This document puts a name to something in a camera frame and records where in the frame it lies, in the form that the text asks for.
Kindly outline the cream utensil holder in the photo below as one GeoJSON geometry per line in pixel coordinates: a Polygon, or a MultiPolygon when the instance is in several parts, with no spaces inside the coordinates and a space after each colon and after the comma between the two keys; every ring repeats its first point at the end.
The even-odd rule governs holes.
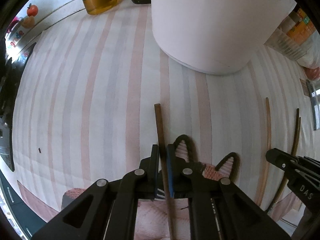
{"type": "Polygon", "coordinates": [[[151,0],[152,32],[169,57],[195,71],[241,70],[295,0],[151,0]]]}

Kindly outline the blue cabinet drawers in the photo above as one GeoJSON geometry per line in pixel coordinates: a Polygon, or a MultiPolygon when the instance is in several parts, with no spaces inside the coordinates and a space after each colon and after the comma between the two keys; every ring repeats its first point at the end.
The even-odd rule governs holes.
{"type": "Polygon", "coordinates": [[[46,222],[15,192],[1,172],[1,210],[21,239],[31,239],[46,222]]]}

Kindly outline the blue smartphone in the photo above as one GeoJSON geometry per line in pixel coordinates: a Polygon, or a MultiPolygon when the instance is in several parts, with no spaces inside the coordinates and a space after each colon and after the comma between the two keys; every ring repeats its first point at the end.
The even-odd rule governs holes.
{"type": "Polygon", "coordinates": [[[310,95],[311,109],[313,114],[313,126],[314,126],[314,130],[316,131],[316,130],[319,130],[319,126],[320,126],[319,80],[318,81],[307,80],[306,84],[307,84],[307,88],[310,95]]]}

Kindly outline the brown card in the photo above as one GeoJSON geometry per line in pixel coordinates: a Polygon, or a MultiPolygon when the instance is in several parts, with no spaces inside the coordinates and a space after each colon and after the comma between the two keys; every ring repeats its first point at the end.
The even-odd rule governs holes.
{"type": "Polygon", "coordinates": [[[307,97],[310,97],[310,91],[309,91],[309,87],[308,87],[309,81],[300,79],[300,83],[302,86],[303,94],[307,97]]]}

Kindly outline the striped cat table mat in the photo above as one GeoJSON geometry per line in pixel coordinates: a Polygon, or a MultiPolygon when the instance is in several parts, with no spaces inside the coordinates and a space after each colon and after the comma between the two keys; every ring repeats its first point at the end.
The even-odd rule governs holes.
{"type": "Polygon", "coordinates": [[[236,152],[236,183],[257,200],[268,120],[272,146],[290,152],[299,112],[298,154],[319,158],[304,78],[296,62],[267,46],[235,74],[199,73],[156,44],[150,6],[121,0],[98,16],[80,11],[42,33],[22,75],[12,132],[21,196],[49,221],[66,191],[136,169],[157,142],[160,103],[166,142],[190,136],[208,164],[236,152]]]}

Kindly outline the clear plastic bag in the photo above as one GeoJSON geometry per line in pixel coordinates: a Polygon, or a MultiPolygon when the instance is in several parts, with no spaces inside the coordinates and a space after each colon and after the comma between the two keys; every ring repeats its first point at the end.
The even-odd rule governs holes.
{"type": "Polygon", "coordinates": [[[304,68],[309,80],[319,81],[319,32],[315,31],[308,40],[311,42],[311,47],[297,60],[297,63],[304,68]]]}

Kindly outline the black chopstick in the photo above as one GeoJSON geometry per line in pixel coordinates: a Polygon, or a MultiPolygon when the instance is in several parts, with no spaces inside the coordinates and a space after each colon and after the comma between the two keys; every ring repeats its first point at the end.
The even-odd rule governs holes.
{"type": "Polygon", "coordinates": [[[165,148],[165,136],[164,136],[161,104],[160,103],[154,104],[154,109],[155,109],[156,128],[157,128],[157,137],[158,137],[158,146],[159,146],[159,156],[160,156],[161,168],[162,168],[165,202],[167,205],[169,234],[170,234],[170,239],[176,239],[175,227],[174,227],[174,203],[172,202],[170,191],[169,191],[167,152],[165,148]]]}
{"type": "Polygon", "coordinates": [[[297,153],[298,143],[299,143],[299,133],[300,133],[300,111],[296,109],[296,123],[295,123],[295,133],[293,137],[293,144],[291,149],[291,155],[295,156],[297,153]]]}

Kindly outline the black induction cooktop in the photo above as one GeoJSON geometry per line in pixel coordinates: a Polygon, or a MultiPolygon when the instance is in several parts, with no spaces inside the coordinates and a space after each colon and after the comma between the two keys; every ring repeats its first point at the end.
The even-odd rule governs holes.
{"type": "Polygon", "coordinates": [[[1,158],[11,171],[15,170],[13,159],[12,124],[15,101],[22,74],[33,53],[35,43],[21,53],[17,60],[8,59],[1,67],[1,158]]]}

